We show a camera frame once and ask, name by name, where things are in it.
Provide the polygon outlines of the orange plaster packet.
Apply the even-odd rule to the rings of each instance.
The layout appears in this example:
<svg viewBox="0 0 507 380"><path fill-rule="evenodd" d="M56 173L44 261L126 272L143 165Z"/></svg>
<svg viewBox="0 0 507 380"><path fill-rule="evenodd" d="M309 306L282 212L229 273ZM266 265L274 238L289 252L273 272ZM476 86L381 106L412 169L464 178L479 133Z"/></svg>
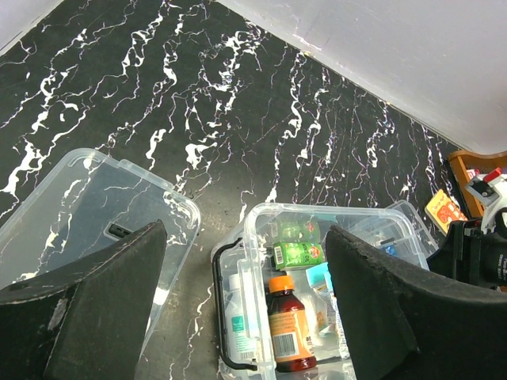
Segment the orange plaster packet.
<svg viewBox="0 0 507 380"><path fill-rule="evenodd" d="M448 233L452 222L467 221L465 214L443 189L439 189L426 204L425 213L443 235Z"/></svg>

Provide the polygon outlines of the clear first aid box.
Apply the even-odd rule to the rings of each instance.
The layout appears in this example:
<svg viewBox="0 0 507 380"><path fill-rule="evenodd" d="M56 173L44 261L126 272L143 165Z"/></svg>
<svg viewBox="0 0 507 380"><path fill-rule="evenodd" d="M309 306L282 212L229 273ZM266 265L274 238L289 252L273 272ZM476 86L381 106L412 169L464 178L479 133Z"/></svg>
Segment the clear first aid box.
<svg viewBox="0 0 507 380"><path fill-rule="evenodd" d="M406 201L257 205L212 252L223 378L355 378L328 268L334 226L421 268L437 248Z"/></svg>

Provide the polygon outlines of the orange brown medicine bottle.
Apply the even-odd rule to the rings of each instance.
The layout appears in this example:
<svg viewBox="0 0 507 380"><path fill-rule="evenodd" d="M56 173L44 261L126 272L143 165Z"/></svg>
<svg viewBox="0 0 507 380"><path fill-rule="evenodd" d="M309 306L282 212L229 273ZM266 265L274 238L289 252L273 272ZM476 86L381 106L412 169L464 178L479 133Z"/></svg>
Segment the orange brown medicine bottle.
<svg viewBox="0 0 507 380"><path fill-rule="evenodd" d="M276 369L283 373L305 371L317 365L306 309L294 290L289 275L269 281L269 328Z"/></svg>

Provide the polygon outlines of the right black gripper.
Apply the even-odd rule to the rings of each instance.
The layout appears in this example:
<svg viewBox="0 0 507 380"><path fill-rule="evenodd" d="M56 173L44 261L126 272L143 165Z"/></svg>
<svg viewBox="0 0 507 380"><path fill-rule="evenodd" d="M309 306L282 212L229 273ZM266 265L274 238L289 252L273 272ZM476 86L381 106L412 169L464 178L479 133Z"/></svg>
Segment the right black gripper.
<svg viewBox="0 0 507 380"><path fill-rule="evenodd" d="M484 234L479 218L451 222L440 248L428 259L429 270L477 287L506 286L506 237Z"/></svg>

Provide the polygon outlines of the white blue gauze packet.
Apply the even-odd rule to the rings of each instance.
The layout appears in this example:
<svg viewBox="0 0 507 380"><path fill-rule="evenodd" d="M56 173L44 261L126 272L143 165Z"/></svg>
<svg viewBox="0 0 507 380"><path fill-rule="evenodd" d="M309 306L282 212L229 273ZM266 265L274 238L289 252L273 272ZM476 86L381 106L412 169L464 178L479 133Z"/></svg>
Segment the white blue gauze packet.
<svg viewBox="0 0 507 380"><path fill-rule="evenodd" d="M324 326L319 329L321 333L334 332L337 336L337 349L342 359L349 359L349 348L345 338L345 330L341 322L337 299L325 283L314 288L316 295L325 303Z"/></svg>

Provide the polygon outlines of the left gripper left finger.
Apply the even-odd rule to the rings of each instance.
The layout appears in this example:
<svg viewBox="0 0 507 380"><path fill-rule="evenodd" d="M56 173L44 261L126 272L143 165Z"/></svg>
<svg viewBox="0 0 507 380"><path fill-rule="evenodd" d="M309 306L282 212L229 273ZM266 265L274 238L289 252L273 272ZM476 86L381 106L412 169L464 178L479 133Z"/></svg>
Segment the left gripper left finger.
<svg viewBox="0 0 507 380"><path fill-rule="evenodd" d="M162 221L1 290L3 379L133 379L166 252Z"/></svg>

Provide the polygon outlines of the clear compartment organizer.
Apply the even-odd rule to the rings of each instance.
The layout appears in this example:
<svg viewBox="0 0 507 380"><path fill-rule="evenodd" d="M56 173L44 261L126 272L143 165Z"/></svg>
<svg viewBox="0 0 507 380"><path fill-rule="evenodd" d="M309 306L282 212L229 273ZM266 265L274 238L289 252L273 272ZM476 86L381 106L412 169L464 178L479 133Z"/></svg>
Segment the clear compartment organizer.
<svg viewBox="0 0 507 380"><path fill-rule="evenodd" d="M394 244L397 258L429 269L427 258L438 250L438 244L411 203L399 200L389 207L367 211L368 215L349 224L351 234L377 249Z"/></svg>

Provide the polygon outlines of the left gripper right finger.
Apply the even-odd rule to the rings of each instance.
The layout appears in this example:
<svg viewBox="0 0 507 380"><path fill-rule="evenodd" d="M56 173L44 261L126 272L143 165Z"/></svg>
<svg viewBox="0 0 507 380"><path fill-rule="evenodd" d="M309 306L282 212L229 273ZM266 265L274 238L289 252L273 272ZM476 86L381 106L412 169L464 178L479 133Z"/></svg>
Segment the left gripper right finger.
<svg viewBox="0 0 507 380"><path fill-rule="evenodd" d="M504 379L506 295L432 273L333 225L326 255L359 379Z"/></svg>

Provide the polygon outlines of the blue white spray bottle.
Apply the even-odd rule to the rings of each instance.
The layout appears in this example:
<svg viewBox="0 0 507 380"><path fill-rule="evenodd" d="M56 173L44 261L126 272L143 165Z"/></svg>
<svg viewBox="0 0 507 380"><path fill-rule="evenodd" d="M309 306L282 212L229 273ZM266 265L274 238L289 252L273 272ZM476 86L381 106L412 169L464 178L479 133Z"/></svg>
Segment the blue white spray bottle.
<svg viewBox="0 0 507 380"><path fill-rule="evenodd" d="M383 250L385 253L389 254L390 256L398 257L398 254L397 254L397 251L396 251L396 248L395 248L394 244L381 245L379 247L379 249Z"/></svg>

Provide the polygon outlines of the green wind oil box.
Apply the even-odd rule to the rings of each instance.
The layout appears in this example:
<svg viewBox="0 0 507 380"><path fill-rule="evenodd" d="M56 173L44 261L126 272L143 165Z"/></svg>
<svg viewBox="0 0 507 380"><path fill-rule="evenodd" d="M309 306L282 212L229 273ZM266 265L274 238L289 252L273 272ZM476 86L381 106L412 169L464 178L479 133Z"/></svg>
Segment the green wind oil box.
<svg viewBox="0 0 507 380"><path fill-rule="evenodd" d="M326 261L321 229L315 219L281 219L271 225L276 270L309 268Z"/></svg>

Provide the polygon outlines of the teal bandage packet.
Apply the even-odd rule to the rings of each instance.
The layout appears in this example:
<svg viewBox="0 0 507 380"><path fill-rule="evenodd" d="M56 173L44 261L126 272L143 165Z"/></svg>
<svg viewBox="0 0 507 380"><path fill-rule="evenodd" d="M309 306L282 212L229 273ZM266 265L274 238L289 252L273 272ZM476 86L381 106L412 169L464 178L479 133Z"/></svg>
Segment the teal bandage packet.
<svg viewBox="0 0 507 380"><path fill-rule="evenodd" d="M327 289L332 288L329 266L327 262L315 265L306 270L307 282L311 288L324 286Z"/></svg>

